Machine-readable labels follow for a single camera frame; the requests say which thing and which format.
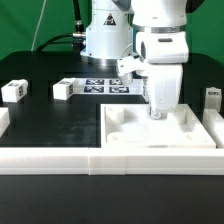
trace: green wall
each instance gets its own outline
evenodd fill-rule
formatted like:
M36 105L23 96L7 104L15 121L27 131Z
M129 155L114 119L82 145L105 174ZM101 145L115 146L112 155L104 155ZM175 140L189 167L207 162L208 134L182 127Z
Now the green wall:
M79 0L84 25L90 22L90 0ZM15 51L31 49L43 0L0 1L0 59ZM191 52L209 55L224 65L224 1L205 0L188 15L187 40ZM59 34L74 31L72 0L47 0L36 47ZM71 50L54 46L48 50Z

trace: white cube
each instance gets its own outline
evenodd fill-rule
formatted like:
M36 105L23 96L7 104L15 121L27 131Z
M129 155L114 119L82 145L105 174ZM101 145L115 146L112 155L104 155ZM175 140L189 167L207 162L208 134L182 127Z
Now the white cube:
M28 82L25 79L12 80L1 88L3 102L16 103L27 94Z
M8 108L0 108L0 137L10 124Z
M76 78L64 78L53 86L54 99L67 100L74 93L78 81Z

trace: black tabletop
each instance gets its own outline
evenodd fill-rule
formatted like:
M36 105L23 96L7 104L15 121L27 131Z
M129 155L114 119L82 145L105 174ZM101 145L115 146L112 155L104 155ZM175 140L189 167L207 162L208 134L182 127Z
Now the black tabletop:
M115 68L81 63L71 53L18 52L0 62L0 84L27 79L27 96L9 107L1 146L100 147L101 103L144 103L141 96L74 95L54 101L64 77L116 78ZM194 54L184 65L180 103L202 114L206 87L223 88L224 69ZM0 223L224 223L223 176L0 176Z
M223 87L224 68L205 55L194 54L184 65L180 103L187 103L201 119L206 87ZM73 95L53 100L53 85L63 78L117 78L115 67L80 62L72 53L18 52L0 63L1 87L13 79L28 80L28 94L8 107L11 124L1 146L100 147L100 104L145 103L139 95Z

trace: white block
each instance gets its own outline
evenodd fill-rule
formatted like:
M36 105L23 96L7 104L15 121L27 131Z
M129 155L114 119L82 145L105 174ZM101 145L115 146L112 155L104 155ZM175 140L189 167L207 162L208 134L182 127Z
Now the white block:
M90 175L125 175L125 154L113 150L89 149Z
M27 94L28 82L25 79L12 80L1 88L3 102L16 103Z
M88 148L0 148L0 174L88 174Z
M126 174L224 174L219 149L136 149L126 156Z
M0 108L0 137L10 124L8 108Z
M74 93L74 88L77 85L76 78L64 78L53 86L54 99L67 100Z
M222 103L222 90L214 87L206 89L205 109L215 109L220 112Z

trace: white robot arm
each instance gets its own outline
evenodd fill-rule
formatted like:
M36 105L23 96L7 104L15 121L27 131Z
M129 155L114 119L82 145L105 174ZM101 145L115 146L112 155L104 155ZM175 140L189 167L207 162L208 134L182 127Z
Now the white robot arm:
M139 58L118 60L123 85L132 82L132 72L147 79L151 116L175 109L182 82L182 64L188 61L184 26L187 0L113 0L125 10L134 10L134 51Z

